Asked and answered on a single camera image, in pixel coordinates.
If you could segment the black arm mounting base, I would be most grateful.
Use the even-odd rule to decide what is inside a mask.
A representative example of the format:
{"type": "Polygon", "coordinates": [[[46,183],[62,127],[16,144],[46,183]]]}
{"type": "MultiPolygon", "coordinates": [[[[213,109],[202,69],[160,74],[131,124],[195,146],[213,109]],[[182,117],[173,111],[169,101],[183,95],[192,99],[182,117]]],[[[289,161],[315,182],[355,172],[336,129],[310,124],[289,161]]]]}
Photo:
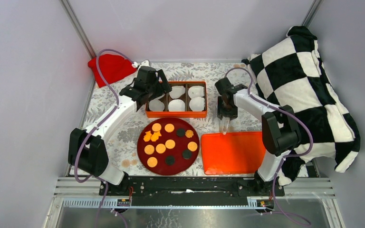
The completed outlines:
{"type": "Polygon", "coordinates": [[[125,196],[132,206],[247,206],[249,197],[272,198],[272,183],[240,177],[130,176],[120,185],[102,182],[99,195],[125,196]]]}

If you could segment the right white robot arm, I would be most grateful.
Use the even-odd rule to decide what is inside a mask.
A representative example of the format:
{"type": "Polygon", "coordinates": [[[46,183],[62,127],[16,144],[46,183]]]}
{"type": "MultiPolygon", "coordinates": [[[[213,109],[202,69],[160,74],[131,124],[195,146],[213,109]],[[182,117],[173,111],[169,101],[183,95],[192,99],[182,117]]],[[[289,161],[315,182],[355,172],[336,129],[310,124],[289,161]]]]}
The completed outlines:
{"type": "Polygon", "coordinates": [[[233,85],[228,78],[215,83],[219,93],[217,116],[224,123],[238,116],[243,109],[261,122],[262,142],[266,149],[261,166],[256,171],[259,178],[253,183],[254,191],[261,196],[272,190],[272,180],[279,171],[279,164],[285,155],[298,146],[301,133],[291,107],[279,107],[248,91],[242,84],[233,85]]]}

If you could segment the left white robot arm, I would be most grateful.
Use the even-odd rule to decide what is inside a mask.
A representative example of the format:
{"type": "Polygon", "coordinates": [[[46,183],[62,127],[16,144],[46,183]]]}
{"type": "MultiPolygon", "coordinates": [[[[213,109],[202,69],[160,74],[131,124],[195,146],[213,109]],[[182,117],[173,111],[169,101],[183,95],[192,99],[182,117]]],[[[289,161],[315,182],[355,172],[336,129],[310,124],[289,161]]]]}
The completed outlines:
{"type": "Polygon", "coordinates": [[[75,128],[70,134],[68,163],[75,170],[110,183],[116,195],[128,191],[126,173],[109,160],[106,143],[111,135],[143,105],[171,92],[172,88],[163,70],[140,66],[132,83],[124,87],[116,102],[92,125],[75,128]]]}

